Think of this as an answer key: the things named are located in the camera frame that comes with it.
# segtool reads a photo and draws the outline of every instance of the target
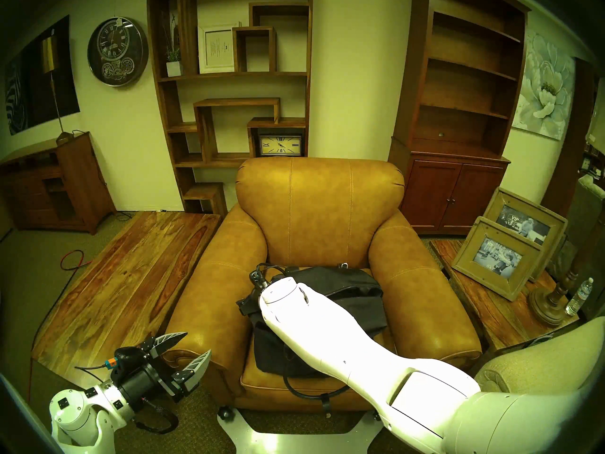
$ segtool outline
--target black bag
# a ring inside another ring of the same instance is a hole
[[[271,280],[272,283],[285,277],[292,277],[296,283],[306,284],[346,309],[370,337],[374,337],[386,328],[387,318],[382,307],[382,288],[363,270],[347,268],[346,264],[334,268],[279,269],[283,273],[275,276]],[[258,297],[258,291],[255,289],[247,298],[237,302],[240,312],[252,321],[256,366],[263,372],[280,376],[326,377],[301,360],[267,326],[258,307]]]

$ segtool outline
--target white flower painting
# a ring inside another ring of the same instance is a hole
[[[562,140],[574,95],[575,61],[533,30],[512,126]]]

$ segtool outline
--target caster wheel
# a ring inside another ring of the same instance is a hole
[[[235,418],[235,413],[230,407],[220,407],[217,415],[220,416],[223,421],[231,421]]]

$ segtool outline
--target wall clock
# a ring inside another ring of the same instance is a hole
[[[88,66],[99,81],[109,86],[124,86],[136,80],[145,69],[147,56],[143,30],[127,17],[103,21],[88,41]]]
[[[259,135],[261,156],[301,156],[302,135]]]

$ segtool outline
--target carpet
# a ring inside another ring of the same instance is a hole
[[[26,397],[30,348],[38,326],[54,303],[69,272],[59,268],[61,257],[73,249],[85,252],[91,260],[119,232],[124,223],[114,217],[101,224],[98,233],[13,231],[0,243],[0,371]],[[428,240],[423,242],[428,247]],[[77,264],[74,254],[66,266]],[[54,394],[76,386],[34,362],[31,374],[30,406],[50,429],[48,403]],[[174,404],[168,397],[159,401],[177,413],[178,429],[167,435],[139,430],[133,423],[116,432],[116,452],[146,454],[235,453],[235,446],[216,422],[218,405],[204,387]],[[292,434],[345,433],[363,413],[333,413],[330,419],[321,414],[275,413],[241,410],[250,426],[259,432]],[[164,419],[148,409],[137,419],[150,426],[165,426]],[[368,453],[416,452],[383,429],[374,439]]]

